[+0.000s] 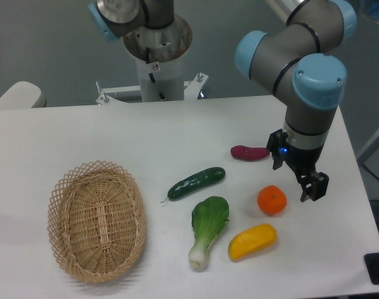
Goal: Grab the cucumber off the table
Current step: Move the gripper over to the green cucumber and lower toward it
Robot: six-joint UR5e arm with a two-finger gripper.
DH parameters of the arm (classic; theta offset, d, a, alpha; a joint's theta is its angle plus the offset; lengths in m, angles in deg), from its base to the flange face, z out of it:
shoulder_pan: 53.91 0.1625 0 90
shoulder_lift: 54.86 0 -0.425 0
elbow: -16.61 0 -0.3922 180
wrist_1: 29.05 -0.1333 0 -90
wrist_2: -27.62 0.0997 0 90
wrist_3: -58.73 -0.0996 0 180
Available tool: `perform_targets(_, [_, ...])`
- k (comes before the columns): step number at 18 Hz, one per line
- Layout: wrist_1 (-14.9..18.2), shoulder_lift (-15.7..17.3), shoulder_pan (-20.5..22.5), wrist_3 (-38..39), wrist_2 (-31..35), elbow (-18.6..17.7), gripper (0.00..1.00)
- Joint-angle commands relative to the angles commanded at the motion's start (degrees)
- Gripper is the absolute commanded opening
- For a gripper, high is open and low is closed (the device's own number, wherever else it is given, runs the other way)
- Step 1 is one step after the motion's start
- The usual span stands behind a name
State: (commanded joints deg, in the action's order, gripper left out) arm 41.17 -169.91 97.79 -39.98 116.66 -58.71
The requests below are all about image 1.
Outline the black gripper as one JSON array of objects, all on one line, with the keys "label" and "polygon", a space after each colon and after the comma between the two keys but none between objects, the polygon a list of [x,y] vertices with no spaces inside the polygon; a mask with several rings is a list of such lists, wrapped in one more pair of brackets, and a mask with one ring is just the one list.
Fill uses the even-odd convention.
[{"label": "black gripper", "polygon": [[325,196],[329,177],[316,171],[316,163],[323,146],[314,149],[302,149],[289,143],[289,135],[282,129],[270,134],[267,150],[272,154],[273,170],[279,169],[285,162],[296,175],[301,185],[301,202],[317,201]]}]

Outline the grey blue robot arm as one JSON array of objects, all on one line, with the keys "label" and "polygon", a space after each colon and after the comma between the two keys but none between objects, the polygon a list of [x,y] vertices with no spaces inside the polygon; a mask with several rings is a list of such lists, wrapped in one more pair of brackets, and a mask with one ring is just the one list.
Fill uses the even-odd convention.
[{"label": "grey blue robot arm", "polygon": [[[347,71],[328,51],[355,31],[357,16],[346,1],[270,1],[285,22],[276,35],[251,31],[239,42],[236,68],[286,106],[284,126],[270,134],[273,168],[287,164],[302,187],[301,200],[318,200],[329,178],[316,170]],[[188,23],[172,1],[93,1],[88,7],[106,40],[122,39],[137,63],[144,102],[183,100],[182,58],[192,43]]]}]

